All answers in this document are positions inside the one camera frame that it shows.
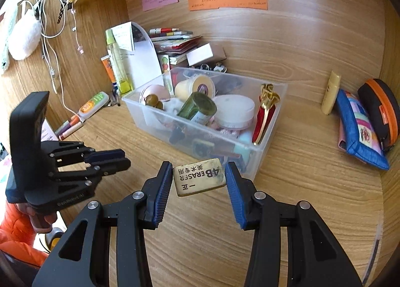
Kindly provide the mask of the left hand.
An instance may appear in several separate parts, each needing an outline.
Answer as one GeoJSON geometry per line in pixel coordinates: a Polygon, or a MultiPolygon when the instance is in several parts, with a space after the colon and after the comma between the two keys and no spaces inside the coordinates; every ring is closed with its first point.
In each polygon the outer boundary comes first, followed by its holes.
{"type": "Polygon", "coordinates": [[[31,217],[43,217],[47,223],[52,225],[58,219],[58,215],[54,212],[48,215],[37,214],[35,210],[30,207],[27,203],[16,204],[15,207],[21,212],[31,217]]]}

